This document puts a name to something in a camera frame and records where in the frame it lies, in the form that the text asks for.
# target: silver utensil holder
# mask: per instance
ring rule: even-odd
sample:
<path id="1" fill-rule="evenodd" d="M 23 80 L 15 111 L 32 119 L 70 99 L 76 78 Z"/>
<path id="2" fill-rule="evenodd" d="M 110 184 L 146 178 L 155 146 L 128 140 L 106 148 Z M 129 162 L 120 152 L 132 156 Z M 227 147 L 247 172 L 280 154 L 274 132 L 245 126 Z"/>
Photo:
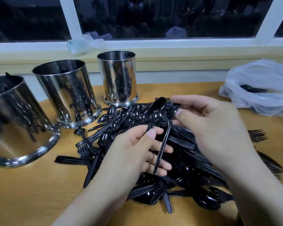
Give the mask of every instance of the silver utensil holder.
<path id="1" fill-rule="evenodd" d="M 0 166 L 18 167 L 47 153 L 60 138 L 23 77 L 0 75 Z"/>
<path id="2" fill-rule="evenodd" d="M 85 62 L 66 59 L 42 64 L 33 73 L 57 113 L 57 124 L 77 128 L 95 121 L 101 114 Z"/>
<path id="3" fill-rule="evenodd" d="M 105 89 L 107 105 L 128 106 L 136 103 L 135 53 L 130 51 L 108 51 L 97 56 Z"/>

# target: tabletop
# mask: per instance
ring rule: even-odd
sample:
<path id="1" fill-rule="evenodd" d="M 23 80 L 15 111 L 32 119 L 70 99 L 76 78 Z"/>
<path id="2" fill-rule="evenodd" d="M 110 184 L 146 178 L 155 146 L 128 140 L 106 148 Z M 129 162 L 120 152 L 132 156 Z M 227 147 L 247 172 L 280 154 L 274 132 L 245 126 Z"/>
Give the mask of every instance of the tabletop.
<path id="1" fill-rule="evenodd" d="M 156 97 L 199 94 L 227 100 L 218 96 L 222 82 L 138 84 L 140 103 L 154 101 Z M 97 102 L 103 102 L 103 86 L 94 86 Z M 40 102 L 48 117 L 54 121 L 55 112 L 48 100 Z M 254 143 L 256 149 L 272 157 L 283 166 L 283 117 L 265 117 L 250 110 L 239 110 L 247 129 L 263 129 L 268 139 Z M 83 190 L 86 166 L 54 163 L 57 155 L 76 156 L 75 144 L 81 137 L 73 129 L 61 129 L 57 145 L 40 159 L 26 166 L 0 168 L 0 226 L 47 226 L 67 208 Z M 222 204 L 219 210 L 199 207 L 191 197 L 170 197 L 173 213 L 168 214 L 163 203 L 147 206 L 133 200 L 117 210 L 109 226 L 212 226 L 235 225 L 237 208 L 234 201 Z"/>

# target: forearm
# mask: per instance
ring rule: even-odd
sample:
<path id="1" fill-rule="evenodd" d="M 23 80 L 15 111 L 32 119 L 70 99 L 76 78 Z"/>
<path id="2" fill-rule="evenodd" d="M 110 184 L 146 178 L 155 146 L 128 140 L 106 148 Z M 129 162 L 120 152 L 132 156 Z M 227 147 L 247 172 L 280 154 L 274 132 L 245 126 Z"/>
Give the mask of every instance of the forearm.
<path id="1" fill-rule="evenodd" d="M 106 225 L 116 206 L 108 187 L 91 182 L 52 226 Z"/>
<path id="2" fill-rule="evenodd" d="M 283 185 L 259 156 L 224 172 L 245 226 L 283 226 Z"/>

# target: container rim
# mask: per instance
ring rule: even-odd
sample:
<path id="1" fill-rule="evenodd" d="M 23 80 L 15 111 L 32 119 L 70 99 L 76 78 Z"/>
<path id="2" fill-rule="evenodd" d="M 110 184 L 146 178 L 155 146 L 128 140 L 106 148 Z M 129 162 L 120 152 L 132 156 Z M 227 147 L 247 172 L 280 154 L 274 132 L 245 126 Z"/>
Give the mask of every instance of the container rim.
<path id="1" fill-rule="evenodd" d="M 0 97 L 1 97 L 2 95 L 8 94 L 9 92 L 15 90 L 15 89 L 18 88 L 20 85 L 22 85 L 23 83 L 25 83 L 25 80 L 24 80 L 24 78 L 23 78 L 22 76 L 14 75 L 13 77 L 21 78 L 21 82 L 20 82 L 18 85 L 16 85 L 15 87 L 13 87 L 13 88 L 11 88 L 11 89 L 9 89 L 9 90 L 7 90 L 7 91 L 4 91 L 3 93 L 0 93 Z"/>
<path id="2" fill-rule="evenodd" d="M 128 52 L 128 53 L 132 53 L 133 56 L 132 56 L 131 58 L 128 58 L 128 59 L 119 59 L 119 60 L 107 60 L 107 59 L 101 59 L 101 58 L 99 58 L 100 55 L 105 54 L 105 53 L 110 53 L 110 52 L 113 52 L 113 51 L 105 51 L 105 52 L 99 53 L 99 54 L 97 55 L 97 59 L 99 59 L 99 60 L 104 60 L 104 61 L 108 61 L 108 62 L 115 62 L 115 61 L 124 61 L 124 60 L 128 60 L 128 59 L 132 59 L 132 58 L 134 58 L 134 57 L 136 56 L 136 54 L 135 54 L 134 52 L 132 52 L 132 51 L 124 51 L 124 52 Z"/>
<path id="3" fill-rule="evenodd" d="M 73 70 L 72 70 L 72 71 L 69 71 L 69 72 L 57 73 L 57 74 L 37 74 L 37 73 L 35 73 L 35 69 L 36 69 L 36 68 L 40 68 L 40 67 L 42 67 L 43 65 L 50 64 L 50 63 L 55 63 L 55 62 L 58 62 L 58 61 L 64 61 L 64 60 L 75 60 L 75 61 L 82 62 L 83 65 L 82 65 L 80 68 L 77 68 L 77 70 L 82 69 L 83 67 L 86 66 L 86 63 L 85 63 L 83 60 L 80 60 L 80 59 L 60 59 L 60 60 L 54 60 L 54 61 L 50 61 L 50 62 L 47 62 L 47 63 L 40 64 L 40 65 L 38 65 L 38 66 L 36 66 L 36 67 L 34 67 L 34 68 L 32 69 L 32 73 L 33 73 L 34 75 L 38 75 L 38 76 L 60 76 L 60 75 L 64 75 L 64 74 L 69 74 L 69 73 L 71 73 Z"/>

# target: shiny metal base ring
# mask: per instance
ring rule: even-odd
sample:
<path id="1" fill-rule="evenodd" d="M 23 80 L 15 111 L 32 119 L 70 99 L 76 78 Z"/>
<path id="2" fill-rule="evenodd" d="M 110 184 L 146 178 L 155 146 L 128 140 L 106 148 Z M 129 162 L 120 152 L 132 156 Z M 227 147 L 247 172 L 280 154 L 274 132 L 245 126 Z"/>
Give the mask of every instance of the shiny metal base ring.
<path id="1" fill-rule="evenodd" d="M 99 104 L 97 104 L 97 109 L 96 109 L 95 113 L 92 114 L 87 119 L 82 120 L 82 121 L 78 121 L 78 122 L 72 122 L 72 123 L 66 123 L 66 122 L 62 122 L 62 121 L 58 120 L 57 124 L 61 128 L 74 128 L 75 129 L 79 126 L 86 126 L 86 125 L 91 124 L 101 115 L 101 112 L 102 112 L 102 107 Z"/>
<path id="2" fill-rule="evenodd" d="M 44 146 L 40 147 L 38 150 L 27 156 L 22 156 L 15 159 L 6 159 L 0 156 L 0 167 L 20 167 L 37 160 L 38 158 L 49 152 L 49 150 L 56 145 L 56 143 L 60 139 L 60 135 L 60 128 L 57 125 L 54 125 L 53 135 Z"/>
<path id="3" fill-rule="evenodd" d="M 134 104 L 138 101 L 139 99 L 139 95 L 137 94 L 135 98 L 133 98 L 132 100 L 128 101 L 128 102 L 111 102 L 108 101 L 106 97 L 104 97 L 104 102 L 106 105 L 115 105 L 115 106 L 121 106 L 121 107 L 127 107 L 131 104 Z"/>

